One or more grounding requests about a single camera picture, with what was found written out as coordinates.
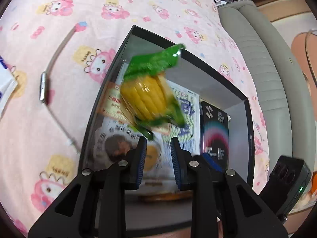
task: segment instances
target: metal screw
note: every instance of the metal screw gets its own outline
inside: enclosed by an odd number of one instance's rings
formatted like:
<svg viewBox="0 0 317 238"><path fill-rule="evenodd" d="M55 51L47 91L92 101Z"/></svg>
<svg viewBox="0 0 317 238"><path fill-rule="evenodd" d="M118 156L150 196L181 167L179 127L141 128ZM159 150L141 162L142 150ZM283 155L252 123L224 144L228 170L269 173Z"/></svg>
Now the metal screw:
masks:
<svg viewBox="0 0 317 238"><path fill-rule="evenodd" d="M84 170L81 171L81 174L82 174L83 176L88 176L88 175L91 174L91 172L92 172L92 171L91 171L89 168L85 168Z"/></svg>
<svg viewBox="0 0 317 238"><path fill-rule="evenodd" d="M192 160L192 161L189 162L189 165L192 166L192 167L197 167L197 166L199 166L199 163L197 161L195 161L195 160Z"/></svg>
<svg viewBox="0 0 317 238"><path fill-rule="evenodd" d="M128 161L127 160L119 161L119 166L127 166L127 165L128 165Z"/></svg>
<svg viewBox="0 0 317 238"><path fill-rule="evenodd" d="M226 174L229 176L234 176L236 174L236 172L233 169L229 168L226 170Z"/></svg>

